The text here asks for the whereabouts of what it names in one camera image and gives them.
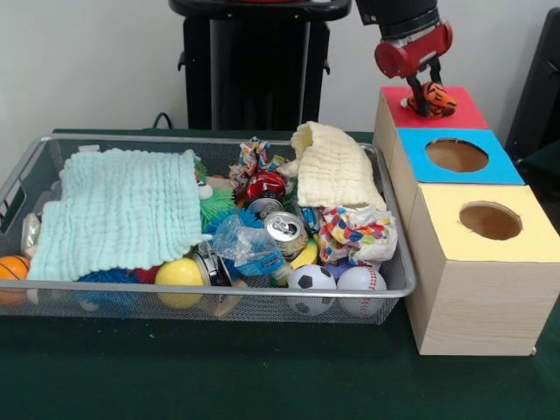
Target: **yellow ball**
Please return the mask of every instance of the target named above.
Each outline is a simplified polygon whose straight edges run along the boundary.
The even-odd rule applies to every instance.
[[[190,258],[167,262],[156,275],[157,285],[166,286],[204,286],[199,267]],[[202,295],[181,293],[158,293],[157,297],[164,304],[175,309],[185,309],[195,306]]]

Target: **wooden box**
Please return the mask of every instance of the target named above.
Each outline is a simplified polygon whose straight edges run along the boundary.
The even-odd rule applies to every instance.
[[[393,157],[397,129],[488,129],[484,116],[464,87],[445,87],[458,103],[454,115],[428,120],[403,108],[401,101],[412,95],[409,87],[382,87],[375,118],[374,145],[383,153],[387,166]]]
[[[420,354],[531,354],[560,291],[560,239],[528,186],[421,184],[408,237]]]
[[[397,129],[388,168],[408,231],[419,183],[524,185],[489,129]]]

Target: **light green towel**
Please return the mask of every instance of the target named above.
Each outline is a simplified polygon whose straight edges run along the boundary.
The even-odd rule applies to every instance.
[[[30,280],[148,269],[210,236],[201,233],[194,154],[85,151],[60,173],[62,200],[43,214]]]

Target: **metal basket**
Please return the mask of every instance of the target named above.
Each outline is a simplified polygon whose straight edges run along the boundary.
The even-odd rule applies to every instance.
[[[56,200],[56,182],[66,159],[88,146],[100,151],[110,149],[181,153],[192,149],[202,158],[209,173],[227,176],[228,167],[239,155],[239,140],[52,134],[35,141],[0,188],[0,256],[18,255],[22,224],[30,212],[39,213],[43,205]],[[288,142],[270,142],[272,153],[294,158]],[[383,157],[370,145],[362,146],[374,168],[374,177],[388,208],[399,220],[389,173]],[[399,298],[409,295],[416,286],[414,265],[400,223],[398,246],[394,257],[381,266],[388,290],[290,290],[268,286],[265,277],[246,279],[248,288],[174,287],[147,284],[66,283],[35,281],[0,281],[0,294],[26,291],[29,299],[19,306],[0,306],[0,315],[28,315],[91,318],[136,319],[223,319],[230,321],[320,322],[347,324],[380,324],[393,310]],[[103,293],[113,304],[82,307],[88,293]],[[158,297],[161,293],[198,295],[198,303],[187,309],[172,309]],[[310,306],[330,304],[317,316],[293,311],[290,299]],[[355,299],[357,305],[375,305],[368,318],[347,313],[341,299]]]

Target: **red can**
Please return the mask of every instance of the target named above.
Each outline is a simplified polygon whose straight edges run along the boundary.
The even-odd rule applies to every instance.
[[[267,190],[273,191],[278,197],[283,197],[286,194],[286,184],[286,178],[278,173],[258,172],[249,179],[245,193],[250,200]]]

